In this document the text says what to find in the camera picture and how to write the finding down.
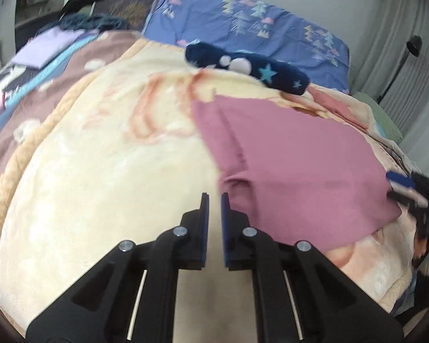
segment fleece blanket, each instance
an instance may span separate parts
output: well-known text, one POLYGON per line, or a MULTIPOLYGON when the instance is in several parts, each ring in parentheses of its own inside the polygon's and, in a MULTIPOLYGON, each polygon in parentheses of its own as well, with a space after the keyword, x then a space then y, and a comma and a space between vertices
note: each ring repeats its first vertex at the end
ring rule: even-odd
POLYGON ((16 147, 30 131, 26 125, 36 126, 43 122, 73 84, 86 74, 118 59, 135 43, 137 36, 140 34, 135 31, 102 33, 97 40, 70 58, 60 77, 43 83, 19 103, 0 133, 0 176, 16 147))
MULTIPOLYGON (((256 339, 250 274, 223 265, 220 172, 190 118, 191 100, 214 93, 313 112, 248 76, 194 70, 182 50, 142 39, 77 82, 17 148, 0 180, 0 307, 16 326, 25 330, 118 242, 154 240, 207 192, 207 267, 180 273, 174 341, 256 339)), ((344 122, 329 111, 314 115, 344 122)), ((362 135, 385 169, 400 169, 362 135)), ((414 230, 402 210, 327 256, 391 310, 410 280, 414 230)))

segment pink towel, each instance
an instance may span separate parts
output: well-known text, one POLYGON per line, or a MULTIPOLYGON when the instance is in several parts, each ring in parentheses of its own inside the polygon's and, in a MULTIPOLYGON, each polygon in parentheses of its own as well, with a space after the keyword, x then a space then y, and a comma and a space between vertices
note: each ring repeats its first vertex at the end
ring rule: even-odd
POLYGON ((372 148, 356 130, 259 99, 217 95, 193 117, 233 209, 275 240, 325 252, 401 214, 372 148))
POLYGON ((315 89, 312 86, 308 86, 307 91, 313 96, 313 99, 316 103, 322 105, 323 107, 326 107, 335 115, 341 117, 349 124, 353 125, 360 131, 363 131, 367 134, 367 129, 369 128, 369 126, 360 122, 349 110, 346 104, 344 104, 340 100, 332 98, 329 94, 326 94, 319 89, 315 89))

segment black lamp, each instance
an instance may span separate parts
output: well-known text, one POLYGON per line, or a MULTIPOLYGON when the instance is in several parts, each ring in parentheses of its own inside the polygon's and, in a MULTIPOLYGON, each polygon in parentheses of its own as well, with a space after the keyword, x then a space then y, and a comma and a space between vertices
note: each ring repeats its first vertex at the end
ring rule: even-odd
POLYGON ((399 67, 397 68, 396 73, 394 74, 394 77, 392 78, 391 82, 389 83, 388 87, 386 88, 386 90, 383 92, 383 94, 381 95, 381 97, 379 97, 377 99, 377 103, 380 104, 380 102, 383 100, 383 98, 385 97, 386 93, 389 91, 389 89, 391 88, 392 84, 394 83, 394 81, 396 81, 397 76, 399 75, 402 67, 404 66, 408 55, 411 53, 414 57, 419 57, 420 56, 420 51, 421 48, 423 46, 423 40, 421 40, 421 37, 414 35, 408 42, 407 42, 407 51, 404 53, 404 55, 402 56, 402 59, 400 61, 399 67))

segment blue star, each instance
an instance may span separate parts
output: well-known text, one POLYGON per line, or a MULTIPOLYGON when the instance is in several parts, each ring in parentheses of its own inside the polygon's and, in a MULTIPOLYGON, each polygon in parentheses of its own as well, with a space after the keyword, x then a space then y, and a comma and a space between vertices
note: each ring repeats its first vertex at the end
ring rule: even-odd
POLYGON ((259 68, 259 72, 261 73, 261 81, 267 81, 269 84, 272 83, 272 77, 278 73, 272 71, 270 63, 268 63, 265 68, 259 68))

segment purple folded cloth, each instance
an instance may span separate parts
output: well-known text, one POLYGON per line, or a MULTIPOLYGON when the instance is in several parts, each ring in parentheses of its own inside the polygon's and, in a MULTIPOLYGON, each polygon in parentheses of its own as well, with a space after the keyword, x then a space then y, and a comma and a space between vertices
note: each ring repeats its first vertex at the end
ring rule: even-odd
POLYGON ((84 33, 84 29, 62 31, 59 27, 51 28, 31 39, 11 59, 11 63, 42 69, 84 33))
POLYGON ((354 128, 260 99, 217 95, 193 118, 221 171, 221 192, 276 241, 325 252, 401 215, 372 148, 354 128))

